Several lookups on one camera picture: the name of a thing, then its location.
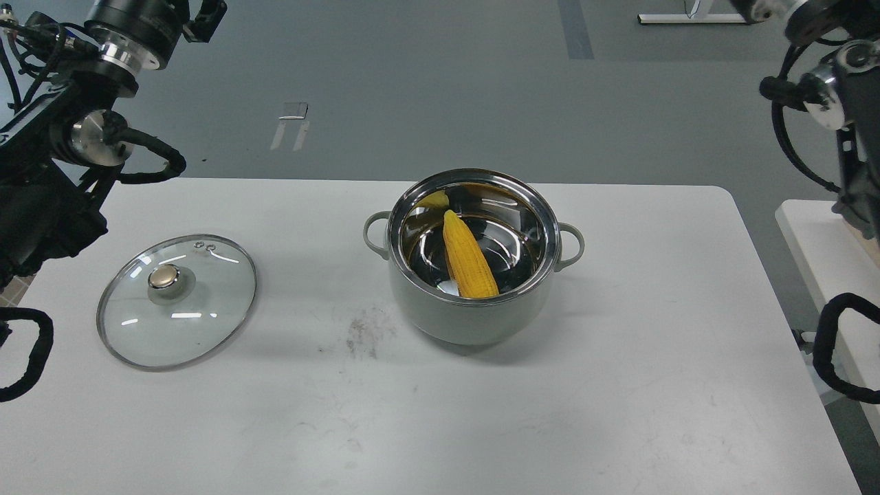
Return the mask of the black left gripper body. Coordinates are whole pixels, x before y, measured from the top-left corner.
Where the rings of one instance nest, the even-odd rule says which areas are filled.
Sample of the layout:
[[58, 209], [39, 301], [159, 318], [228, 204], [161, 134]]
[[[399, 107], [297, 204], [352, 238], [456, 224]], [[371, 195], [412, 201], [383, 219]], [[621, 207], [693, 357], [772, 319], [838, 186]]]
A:
[[161, 70], [173, 55], [188, 1], [96, 1], [85, 29], [98, 42], [98, 59], [125, 70]]

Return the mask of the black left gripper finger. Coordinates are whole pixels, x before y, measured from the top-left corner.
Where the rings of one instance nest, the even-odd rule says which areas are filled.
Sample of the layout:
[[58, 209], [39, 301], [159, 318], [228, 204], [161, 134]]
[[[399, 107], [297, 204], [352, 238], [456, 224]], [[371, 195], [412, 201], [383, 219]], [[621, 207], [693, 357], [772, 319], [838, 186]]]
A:
[[183, 25], [183, 35], [186, 41], [210, 42], [227, 10], [226, 1], [202, 1], [198, 13]]

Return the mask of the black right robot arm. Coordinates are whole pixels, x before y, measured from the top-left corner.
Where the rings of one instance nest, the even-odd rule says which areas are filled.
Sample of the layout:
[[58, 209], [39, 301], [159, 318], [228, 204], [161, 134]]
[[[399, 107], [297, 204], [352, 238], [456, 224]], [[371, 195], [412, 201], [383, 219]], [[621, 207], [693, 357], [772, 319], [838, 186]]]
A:
[[[879, 228], [877, 1], [734, 1], [748, 24], [781, 18], [789, 41], [776, 76], [758, 85], [771, 103], [780, 150], [805, 178], [836, 195], [833, 212], [865, 239]], [[827, 181], [796, 153], [784, 109], [805, 112], [836, 135], [840, 179]]]

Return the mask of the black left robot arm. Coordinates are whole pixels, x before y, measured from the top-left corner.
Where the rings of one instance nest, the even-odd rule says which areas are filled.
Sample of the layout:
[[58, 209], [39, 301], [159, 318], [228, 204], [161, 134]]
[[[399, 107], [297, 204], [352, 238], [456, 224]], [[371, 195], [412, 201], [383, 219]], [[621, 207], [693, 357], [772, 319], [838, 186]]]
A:
[[144, 70], [166, 68], [180, 39], [206, 43], [228, 10], [204, 1], [96, 1], [84, 24], [2, 5], [2, 285], [50, 259], [75, 257], [107, 232], [100, 208], [116, 183], [161, 183], [182, 154], [113, 110]]

